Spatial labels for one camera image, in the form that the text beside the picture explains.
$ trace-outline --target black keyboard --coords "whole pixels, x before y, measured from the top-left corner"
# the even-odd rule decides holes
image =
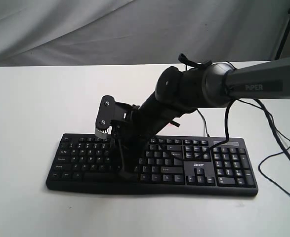
[[[121,157],[110,157],[110,139],[94,134],[64,134],[46,185],[51,190],[92,194],[215,194],[254,196],[258,185],[242,138],[157,136],[179,159],[169,157],[155,139],[136,158],[137,181],[117,175]]]

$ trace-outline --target table surface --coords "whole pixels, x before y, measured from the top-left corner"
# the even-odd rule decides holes
[[[290,236],[290,198],[257,168],[280,148],[263,112],[240,102],[229,114],[229,132],[246,142],[259,186],[254,198],[107,196],[46,188],[62,134],[94,133],[103,95],[141,104],[168,66],[0,68],[0,236]],[[290,100],[262,101],[290,138]],[[224,136],[224,111],[201,109],[211,136]],[[197,113],[176,121],[179,128],[167,126],[159,134],[203,135]],[[284,155],[262,169],[290,191],[290,162]]]

